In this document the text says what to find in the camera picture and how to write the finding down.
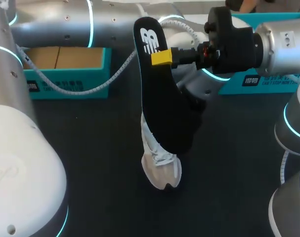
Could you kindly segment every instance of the white cable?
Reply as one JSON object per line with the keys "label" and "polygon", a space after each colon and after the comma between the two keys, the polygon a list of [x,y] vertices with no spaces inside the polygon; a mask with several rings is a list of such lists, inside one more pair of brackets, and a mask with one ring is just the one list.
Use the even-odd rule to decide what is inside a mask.
{"label": "white cable", "polygon": [[283,159],[282,159],[282,164],[280,166],[280,183],[281,184],[284,184],[284,182],[285,182],[285,166],[286,166],[288,154],[289,154],[289,152],[285,151]]}
{"label": "white cable", "polygon": [[142,17],[148,16],[148,13],[144,10],[144,8],[142,7],[141,4],[136,3],[135,5],[137,6],[137,8],[139,8],[139,11],[140,11],[140,14]]}
{"label": "white cable", "polygon": [[[176,20],[168,20],[168,21],[163,21],[160,23],[162,27],[165,26],[174,26],[177,28],[181,28],[183,30],[185,30],[186,32],[188,32],[192,38],[194,39],[194,42],[196,44],[199,44],[199,39],[197,34],[195,33],[195,31],[188,25],[186,25],[183,22],[180,21],[176,21]],[[20,48],[20,46],[17,45],[17,50],[20,53],[22,59],[24,62],[26,62],[29,67],[33,70],[35,70],[35,72],[39,75],[39,77],[45,81],[49,86],[51,86],[55,91],[63,93],[63,94],[67,94],[67,95],[88,95],[94,92],[97,92],[107,86],[109,86],[110,83],[112,83],[121,73],[122,71],[128,66],[128,64],[131,62],[131,60],[133,59],[133,57],[136,55],[136,50],[134,50],[130,56],[126,59],[126,61],[122,64],[122,66],[117,70],[117,72],[109,79],[107,80],[105,83],[103,83],[100,86],[97,86],[93,89],[90,90],[86,90],[86,91],[69,91],[69,90],[64,90],[60,87],[58,87],[57,85],[55,85],[53,82],[51,82],[37,67],[36,65],[31,61],[31,59],[26,55],[26,53]]]}
{"label": "white cable", "polygon": [[296,83],[300,82],[299,78],[296,77],[295,75],[286,75],[286,77],[290,78],[291,80],[293,80]]}
{"label": "white cable", "polygon": [[93,89],[86,90],[86,91],[70,91],[70,90],[64,90],[57,85],[55,85],[53,82],[51,82],[37,67],[36,65],[31,61],[31,59],[26,55],[26,53],[19,47],[18,52],[22,56],[22,59],[30,66],[31,69],[35,70],[35,72],[40,76],[40,78],[45,81],[49,86],[51,86],[54,90],[67,94],[67,95],[88,95],[94,92],[97,92],[105,87],[107,87],[110,83],[112,83],[119,75],[120,73],[127,67],[127,65],[131,62],[132,58],[135,56],[136,51],[134,50],[130,56],[126,59],[126,61],[122,64],[122,66],[117,70],[117,72],[105,83],[103,83],[100,86],[97,86]]}

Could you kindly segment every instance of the red component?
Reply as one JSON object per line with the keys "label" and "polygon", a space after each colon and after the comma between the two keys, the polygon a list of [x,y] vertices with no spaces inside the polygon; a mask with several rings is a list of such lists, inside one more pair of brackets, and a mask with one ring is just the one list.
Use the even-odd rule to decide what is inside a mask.
{"label": "red component", "polygon": [[204,57],[208,57],[207,47],[204,47]]}

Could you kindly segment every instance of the sneaker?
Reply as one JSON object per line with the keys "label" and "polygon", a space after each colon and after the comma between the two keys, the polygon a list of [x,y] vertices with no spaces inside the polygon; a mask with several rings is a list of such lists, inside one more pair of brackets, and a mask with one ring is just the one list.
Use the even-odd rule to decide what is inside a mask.
{"label": "sneaker", "polygon": [[134,24],[133,36],[140,66],[142,111],[147,125],[166,151],[186,153],[201,125],[201,115],[191,111],[176,86],[170,65],[153,67],[150,54],[153,48],[144,45],[146,39],[151,41],[151,46],[156,45],[155,51],[168,49],[164,31],[157,20],[142,17]]}
{"label": "sneaker", "polygon": [[143,113],[141,115],[141,134],[144,147],[141,163],[146,177],[157,189],[176,188],[181,178],[180,160],[177,155],[164,150],[155,140]]}

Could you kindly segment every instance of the black insole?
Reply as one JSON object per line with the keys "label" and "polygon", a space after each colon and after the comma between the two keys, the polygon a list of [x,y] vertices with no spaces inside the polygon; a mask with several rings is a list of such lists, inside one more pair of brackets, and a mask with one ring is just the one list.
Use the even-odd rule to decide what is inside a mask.
{"label": "black insole", "polygon": [[163,29],[157,20],[143,17],[135,22],[133,35],[141,73],[142,109],[150,131],[168,152],[187,152],[201,121],[178,90],[170,65],[152,66],[151,53],[168,49]]}

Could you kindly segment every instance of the white shoelace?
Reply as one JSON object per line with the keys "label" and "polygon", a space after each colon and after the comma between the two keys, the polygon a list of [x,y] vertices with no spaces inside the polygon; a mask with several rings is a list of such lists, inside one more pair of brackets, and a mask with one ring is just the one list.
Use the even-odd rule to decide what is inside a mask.
{"label": "white shoelace", "polygon": [[151,151],[153,156],[153,161],[155,166],[166,165],[169,163],[173,163],[174,165],[174,177],[178,176],[178,164],[177,164],[177,156],[175,154],[169,153],[168,151],[163,152],[154,152]]}

